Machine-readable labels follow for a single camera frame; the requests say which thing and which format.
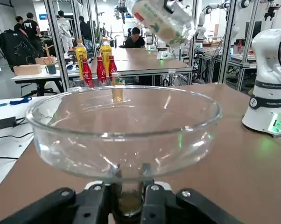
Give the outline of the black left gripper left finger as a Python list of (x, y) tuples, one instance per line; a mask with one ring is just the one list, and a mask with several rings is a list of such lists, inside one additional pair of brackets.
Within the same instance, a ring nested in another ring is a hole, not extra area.
[(0, 224), (108, 224), (112, 213), (116, 224), (122, 217), (109, 200), (110, 185), (92, 183), (77, 194), (70, 188), (59, 188), (0, 221)]

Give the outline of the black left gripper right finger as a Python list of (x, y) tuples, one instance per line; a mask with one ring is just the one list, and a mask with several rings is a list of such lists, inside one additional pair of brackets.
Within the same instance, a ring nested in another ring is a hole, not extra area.
[(214, 202), (191, 188), (174, 193), (166, 183), (150, 179), (141, 210), (141, 224), (240, 224)]

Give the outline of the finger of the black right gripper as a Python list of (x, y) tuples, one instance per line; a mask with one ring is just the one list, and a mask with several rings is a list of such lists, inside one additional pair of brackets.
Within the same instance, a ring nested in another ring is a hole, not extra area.
[(175, 0), (164, 0), (163, 1), (163, 8), (168, 13), (173, 13), (174, 12), (174, 2), (175, 2)]

